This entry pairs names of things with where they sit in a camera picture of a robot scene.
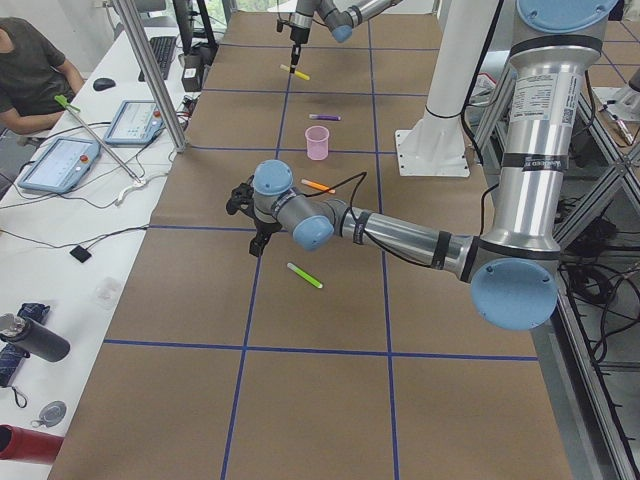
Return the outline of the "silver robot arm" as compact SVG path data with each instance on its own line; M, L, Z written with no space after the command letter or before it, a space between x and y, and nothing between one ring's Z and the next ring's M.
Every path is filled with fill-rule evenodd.
M337 42L402 1L356 1L345 10L333 1L297 1L277 30L291 28L292 67L309 40L317 13ZM436 62L425 114L401 133L400 154L409 154L409 173L452 176L464 167L463 114L500 16L501 1L453 1ZM507 66L515 69L506 146L491 228L479 236L454 235L355 208L338 199L312 201L294 187L290 167L267 160L248 181L240 210L251 217L256 236L250 254L260 257L272 234L283 228L307 251L332 235L375 245L408 263L453 273L470 283L476 310L509 330L546 322L556 307L555 270L561 247L553 238L584 75L599 59L606 22L617 1L515 1Z
M315 15L319 16L333 38L338 43L343 43L351 37L356 27L398 4L400 1L356 1L344 10L340 10L331 0L298 1L295 11L286 20L279 20L277 23L278 31L281 31L284 26L289 26L291 29L290 39L293 46L289 73L296 73L302 46L309 40Z

